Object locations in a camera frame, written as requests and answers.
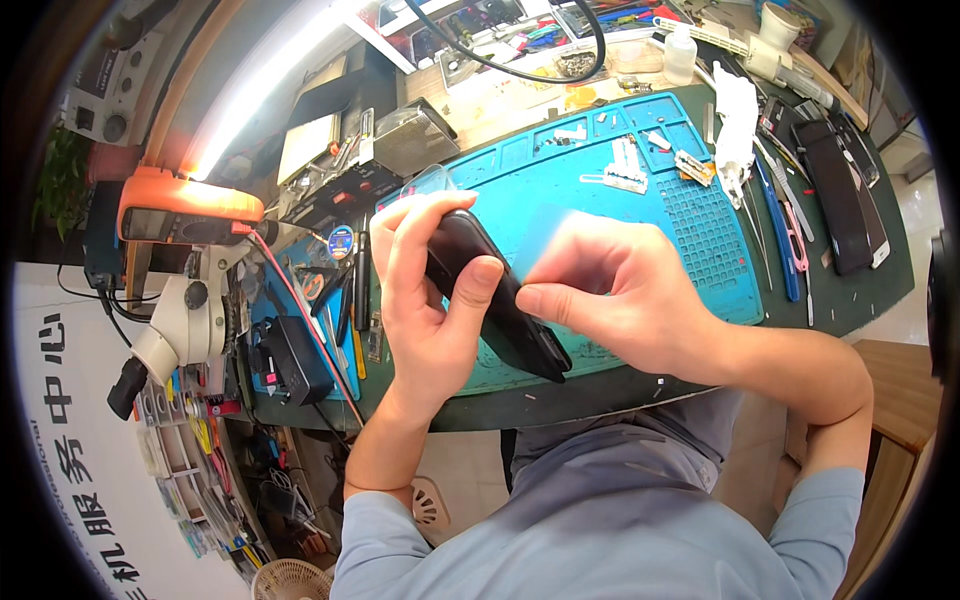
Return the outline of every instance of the black power adapter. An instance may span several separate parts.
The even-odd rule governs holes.
[[[279,316],[269,320],[270,329],[260,342],[274,356],[280,379],[298,406],[316,404],[333,389],[313,337],[303,318]]]

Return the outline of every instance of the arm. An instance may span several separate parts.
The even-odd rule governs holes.
[[[345,500],[377,491],[410,509],[410,482],[430,421],[467,383],[503,265],[492,256],[474,258],[457,279],[449,310],[424,273],[427,241],[441,218],[469,208],[475,198],[472,192],[411,196],[371,220],[373,265],[382,283],[383,326],[396,374],[350,452]]]
[[[873,387],[856,352],[817,331],[720,321],[658,228],[578,214],[525,283],[521,310],[587,335],[636,369],[744,388],[796,410],[812,424],[804,477],[866,468]]]

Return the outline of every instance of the person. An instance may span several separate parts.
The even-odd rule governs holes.
[[[474,258],[444,311],[424,277],[426,244],[446,212],[475,198],[412,196],[371,220],[396,375],[347,462],[331,597],[832,597],[869,451],[873,386],[859,356],[818,331],[717,319],[658,228],[601,217],[560,227],[517,307],[635,369],[716,388],[518,430],[507,503],[431,549],[412,517],[410,483],[430,421],[467,382],[503,267]],[[810,424],[799,482],[767,540],[709,495],[743,391]]]

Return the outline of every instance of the green workbench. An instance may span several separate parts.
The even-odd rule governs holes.
[[[788,102],[799,102],[789,90],[775,88],[776,93]],[[683,104],[689,115],[703,114],[703,105],[715,102],[715,94],[706,85],[690,85],[673,88],[672,91]],[[691,116],[698,131],[703,124]],[[715,129],[720,131],[717,119]],[[906,232],[897,198],[890,178],[883,169],[876,147],[869,136],[864,141],[880,165],[880,181],[873,189],[874,201],[890,241],[890,255],[875,270],[865,269],[853,275],[840,277],[832,265],[826,267],[821,257],[828,252],[829,235],[824,224],[819,203],[802,198],[805,213],[813,228],[815,242],[806,243],[810,261],[810,279],[813,290],[814,328],[830,335],[843,336],[858,329],[869,321],[879,317],[913,287],[913,268],[907,247]],[[772,146],[768,150],[774,154]],[[789,176],[791,187],[800,196],[806,188],[803,178],[798,174]],[[740,213],[740,226],[750,248],[756,270],[757,285],[762,296],[765,319],[760,326],[806,328],[805,283],[801,277],[801,301],[787,300],[783,287],[783,274],[777,255],[776,236],[769,212],[763,201],[758,178],[751,185],[758,206],[758,219],[764,230],[764,237],[770,252],[770,274],[773,279],[773,291],[770,291],[763,259],[751,232],[743,211]],[[376,273],[372,281],[372,310],[380,303],[380,286]],[[364,337],[364,354],[367,343]],[[365,417],[369,417],[386,392],[394,375],[393,357],[389,344],[384,345],[383,360],[380,364],[367,361],[367,378],[361,382],[359,406]],[[632,410],[652,404],[702,392],[705,386],[687,383],[671,376],[638,372],[630,367],[620,366],[606,371],[585,374],[570,378],[563,385],[544,382],[527,387],[513,388],[501,392],[476,396],[456,396],[441,409],[431,425],[431,431],[468,431],[483,429],[505,429],[511,427],[542,425],[564,420],[584,419],[597,415]],[[334,426],[343,430],[356,430],[357,423],[349,408],[341,401],[327,400],[322,404],[324,413]],[[277,425],[289,425],[313,429],[324,429],[316,412],[309,407],[281,405],[275,397],[257,395],[256,416],[264,422]]]

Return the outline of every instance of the orange multimeter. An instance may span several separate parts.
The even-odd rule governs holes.
[[[232,246],[246,237],[231,231],[234,221],[253,227],[262,219],[255,196],[137,167],[120,194],[117,233],[128,242]]]

